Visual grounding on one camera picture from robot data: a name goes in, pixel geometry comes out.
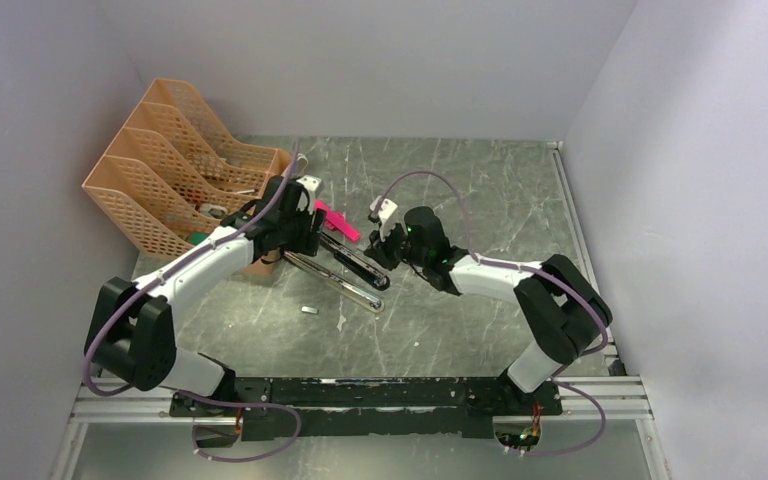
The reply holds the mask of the pink plastic staple remover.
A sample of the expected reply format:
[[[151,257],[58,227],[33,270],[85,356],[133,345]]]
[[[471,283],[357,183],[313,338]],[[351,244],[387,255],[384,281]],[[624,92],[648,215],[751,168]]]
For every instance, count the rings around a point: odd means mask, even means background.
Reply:
[[[314,206],[317,210],[325,213],[325,226],[327,229],[341,233],[352,243],[357,243],[361,239],[360,232],[346,220],[342,213],[331,209],[321,200],[317,200]]]

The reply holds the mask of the beige black stapler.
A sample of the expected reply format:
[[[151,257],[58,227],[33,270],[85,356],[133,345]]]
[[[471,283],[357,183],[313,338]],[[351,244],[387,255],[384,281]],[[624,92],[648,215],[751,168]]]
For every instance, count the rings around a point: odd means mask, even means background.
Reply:
[[[351,283],[339,274],[315,262],[310,257],[293,252],[284,252],[282,257],[291,265],[313,275],[329,288],[366,310],[374,313],[384,310],[385,305],[380,297]]]

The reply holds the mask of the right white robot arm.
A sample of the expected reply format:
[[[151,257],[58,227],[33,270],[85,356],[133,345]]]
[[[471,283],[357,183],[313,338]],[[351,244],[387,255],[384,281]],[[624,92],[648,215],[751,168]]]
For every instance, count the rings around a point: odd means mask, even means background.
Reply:
[[[566,256],[542,262],[510,263],[450,243],[440,218],[427,206],[397,216],[395,203],[372,206],[374,225],[364,253],[381,267],[413,268],[434,289],[455,296],[477,295],[520,307],[533,340],[509,365],[499,391],[502,406],[522,414],[538,399],[538,388],[551,376],[603,339],[613,315]]]

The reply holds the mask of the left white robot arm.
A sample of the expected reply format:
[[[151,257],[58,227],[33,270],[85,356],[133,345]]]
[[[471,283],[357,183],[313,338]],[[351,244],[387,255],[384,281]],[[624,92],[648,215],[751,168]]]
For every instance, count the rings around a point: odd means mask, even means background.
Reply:
[[[314,176],[274,176],[262,198],[225,216],[183,255],[135,281],[107,281],[86,339],[84,383],[91,383],[90,368],[97,365],[129,388],[189,391],[211,415],[231,411],[237,400],[233,371],[178,347],[175,319],[220,281],[270,252],[315,253],[325,221],[315,207],[322,189]]]

